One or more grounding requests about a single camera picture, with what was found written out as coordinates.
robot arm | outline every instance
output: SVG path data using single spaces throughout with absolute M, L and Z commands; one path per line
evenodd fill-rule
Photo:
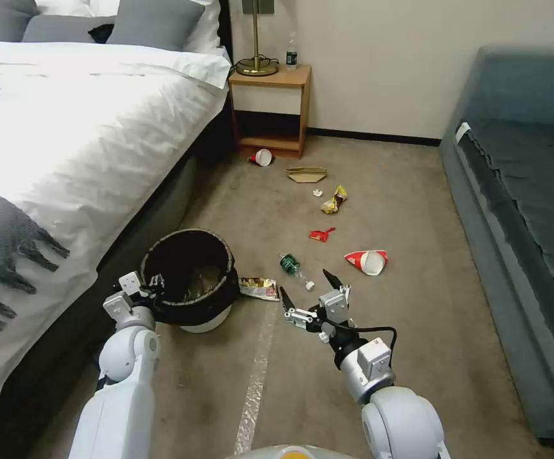
M 319 297 L 311 310 L 297 309 L 281 289 L 285 320 L 318 333 L 335 353 L 334 362 L 345 375 L 349 393 L 364 405 L 361 416 L 372 454 L 377 459 L 450 459 L 436 410 L 428 400 L 407 388 L 395 387 L 391 348 L 380 338 L 360 337 L 372 329 L 355 328 L 349 318 L 350 286 L 324 271 L 334 288 Z M 103 304 L 115 320 L 116 332 L 99 357 L 100 377 L 94 396 L 85 405 L 75 432 L 69 459 L 148 459 L 154 417 L 151 381 L 160 354 L 150 309 L 134 306 L 151 300 L 135 273 L 120 279 L 122 291 Z M 246 457 L 281 458 L 284 451 L 306 451 L 317 459 L 345 456 L 319 448 L 299 447 L 251 451 Z
M 281 288 L 285 320 L 319 333 L 334 350 L 334 363 L 344 374 L 349 393 L 361 405 L 366 440 L 377 459 L 450 459 L 442 424 L 431 403 L 410 389 L 393 385 L 391 349 L 383 340 L 360 338 L 349 318 L 350 286 L 324 270 L 333 291 L 319 297 L 310 310 L 297 309 Z
M 69 459 L 147 459 L 154 418 L 151 381 L 160 355 L 151 311 L 121 291 L 103 304 L 116 332 L 100 353 L 98 389 L 86 403 Z

white bed sheet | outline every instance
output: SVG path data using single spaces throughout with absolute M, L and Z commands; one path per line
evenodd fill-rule
M 63 260 L 40 247 L 60 265 L 55 273 L 18 260 L 36 295 L 0 286 L 0 300 L 18 314 L 0 333 L 0 391 L 219 113 L 229 70 L 220 53 L 0 43 L 0 196 L 71 251 Z

gray sofa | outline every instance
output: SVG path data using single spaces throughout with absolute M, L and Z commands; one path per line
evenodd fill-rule
M 554 51 L 482 48 L 440 151 L 529 426 L 554 447 Z

chip bag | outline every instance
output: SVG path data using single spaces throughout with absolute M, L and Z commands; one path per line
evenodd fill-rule
M 334 192 L 334 197 L 329 201 L 325 201 L 321 205 L 321 210 L 326 214 L 336 214 L 339 211 L 340 205 L 347 200 L 347 192 L 339 185 Z
M 241 277 L 238 280 L 240 292 L 246 296 L 266 301 L 279 301 L 277 281 L 263 277 Z

trash bin liner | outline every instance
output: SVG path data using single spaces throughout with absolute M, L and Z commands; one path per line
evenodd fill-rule
M 207 323 L 240 294 L 230 248 L 206 229 L 182 229 L 157 241 L 143 258 L 141 277 L 145 285 L 163 285 L 152 310 L 168 324 Z

